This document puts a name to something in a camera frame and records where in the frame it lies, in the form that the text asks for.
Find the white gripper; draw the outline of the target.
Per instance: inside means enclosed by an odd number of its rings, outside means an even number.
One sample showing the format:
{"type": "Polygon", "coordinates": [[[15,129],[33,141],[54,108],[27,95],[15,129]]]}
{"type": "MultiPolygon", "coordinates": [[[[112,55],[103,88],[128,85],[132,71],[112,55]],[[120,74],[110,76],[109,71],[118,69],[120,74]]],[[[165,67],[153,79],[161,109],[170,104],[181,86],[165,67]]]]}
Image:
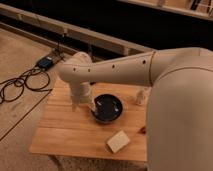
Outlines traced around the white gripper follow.
{"type": "Polygon", "coordinates": [[[75,112],[78,108],[78,103],[87,103],[87,107],[95,112],[96,104],[92,101],[91,86],[88,82],[80,84],[70,84],[70,96],[72,99],[71,107],[75,112]]]}

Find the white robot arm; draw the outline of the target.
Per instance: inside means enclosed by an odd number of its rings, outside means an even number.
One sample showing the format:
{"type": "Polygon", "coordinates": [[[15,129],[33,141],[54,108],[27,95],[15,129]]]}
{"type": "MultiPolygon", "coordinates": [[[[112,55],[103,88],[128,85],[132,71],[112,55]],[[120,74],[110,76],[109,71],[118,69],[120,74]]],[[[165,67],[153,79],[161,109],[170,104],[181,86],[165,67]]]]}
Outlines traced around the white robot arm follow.
{"type": "Polygon", "coordinates": [[[59,77],[75,105],[92,103],[92,82],[146,86],[148,171],[213,171],[213,51],[155,50],[92,62],[78,52],[59,77]]]}

